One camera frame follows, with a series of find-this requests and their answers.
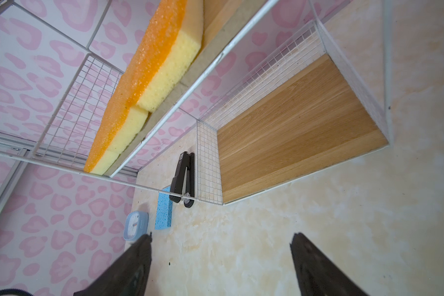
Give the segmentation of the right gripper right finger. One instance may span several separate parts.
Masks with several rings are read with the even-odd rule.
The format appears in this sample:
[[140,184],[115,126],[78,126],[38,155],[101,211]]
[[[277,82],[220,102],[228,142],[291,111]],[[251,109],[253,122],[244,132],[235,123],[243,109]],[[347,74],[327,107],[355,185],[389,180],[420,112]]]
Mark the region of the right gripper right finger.
[[290,247],[303,296],[367,296],[304,234],[295,233]]

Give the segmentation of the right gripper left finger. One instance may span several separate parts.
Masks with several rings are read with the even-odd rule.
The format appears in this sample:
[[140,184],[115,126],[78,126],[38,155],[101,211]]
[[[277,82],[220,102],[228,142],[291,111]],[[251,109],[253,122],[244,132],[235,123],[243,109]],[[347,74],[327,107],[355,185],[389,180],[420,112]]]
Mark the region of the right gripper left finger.
[[142,235],[108,269],[76,296],[143,296],[152,262],[152,236]]

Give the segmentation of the orange sponge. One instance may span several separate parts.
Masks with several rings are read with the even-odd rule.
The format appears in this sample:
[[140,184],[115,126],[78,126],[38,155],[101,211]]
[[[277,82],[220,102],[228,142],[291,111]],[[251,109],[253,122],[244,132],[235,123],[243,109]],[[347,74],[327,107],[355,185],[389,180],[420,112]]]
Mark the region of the orange sponge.
[[160,1],[108,105],[155,112],[202,46],[203,1]]
[[122,93],[108,102],[84,171],[103,175],[144,126],[149,112]]

